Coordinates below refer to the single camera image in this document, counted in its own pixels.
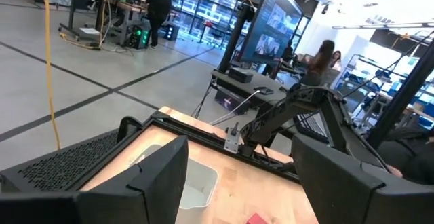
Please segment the white cable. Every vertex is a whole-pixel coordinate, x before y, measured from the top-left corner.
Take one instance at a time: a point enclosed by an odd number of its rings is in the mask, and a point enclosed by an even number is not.
[[[243,102],[241,102],[235,109],[233,109],[231,112],[229,112],[226,115],[223,115],[222,117],[215,119],[214,121],[210,122],[209,124],[213,125],[214,123],[218,122],[221,119],[224,119],[230,115],[232,115],[232,113],[234,113],[238,108],[240,108],[241,105],[243,105],[245,102],[247,102],[251,97],[253,97],[255,94],[259,93],[260,90],[255,91],[254,93],[252,93],[252,95],[248,96]]]

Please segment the black box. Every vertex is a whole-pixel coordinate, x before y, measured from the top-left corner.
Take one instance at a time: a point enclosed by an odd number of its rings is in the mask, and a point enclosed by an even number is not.
[[[249,83],[252,81],[253,74],[248,72],[245,69],[232,67],[229,69],[228,76],[236,81],[239,81],[241,83]]]
[[[164,29],[164,36],[163,38],[169,41],[175,41],[176,38],[178,37],[178,32],[179,32],[179,26],[176,25],[173,22],[169,22],[166,24],[166,26],[163,28]]]
[[[239,104],[241,104],[245,98],[242,98],[233,92],[225,89],[225,88],[219,88],[216,97],[214,98],[214,101],[222,105],[224,108],[228,109],[229,111],[232,111],[236,107],[238,107]],[[235,115],[243,115],[247,113],[247,111],[250,108],[250,101],[246,101],[241,105],[237,110],[234,111]]]

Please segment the red block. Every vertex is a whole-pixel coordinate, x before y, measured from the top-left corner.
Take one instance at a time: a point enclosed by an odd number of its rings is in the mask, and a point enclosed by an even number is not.
[[[267,224],[267,222],[259,216],[259,214],[254,214],[250,219],[247,221],[247,224]]]

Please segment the glass wall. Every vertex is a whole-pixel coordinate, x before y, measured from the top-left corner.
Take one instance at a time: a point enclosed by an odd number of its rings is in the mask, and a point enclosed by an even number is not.
[[[307,24],[309,23],[309,19],[306,17],[302,17],[300,20],[300,23],[297,26],[296,32],[292,36],[292,49],[295,50],[298,46],[298,43],[301,40],[301,36],[304,33],[304,30],[306,29]]]
[[[237,21],[237,6],[243,0],[172,0],[172,9],[176,14],[174,22],[180,29],[200,41],[222,44],[226,47],[231,31]],[[295,49],[309,23],[309,19],[302,17],[296,32],[292,37],[292,46]],[[243,26],[240,39],[243,39],[250,28],[250,23]]]

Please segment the man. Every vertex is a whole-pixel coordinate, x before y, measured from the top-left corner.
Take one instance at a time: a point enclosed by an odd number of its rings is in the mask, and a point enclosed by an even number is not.
[[[377,152],[394,175],[434,185],[434,129],[395,129]]]
[[[294,56],[292,54],[292,52],[294,52],[294,50],[292,49],[291,45],[292,45],[292,42],[288,41],[288,43],[286,44],[286,48],[283,51],[282,57],[280,58],[282,65],[285,65],[287,67],[290,65],[290,61],[291,61],[292,57]],[[272,72],[273,72],[273,67],[269,64],[266,64],[262,74],[263,75],[271,75]]]
[[[164,23],[172,7],[172,0],[146,0],[148,19],[151,24],[151,48],[158,45],[158,29]]]

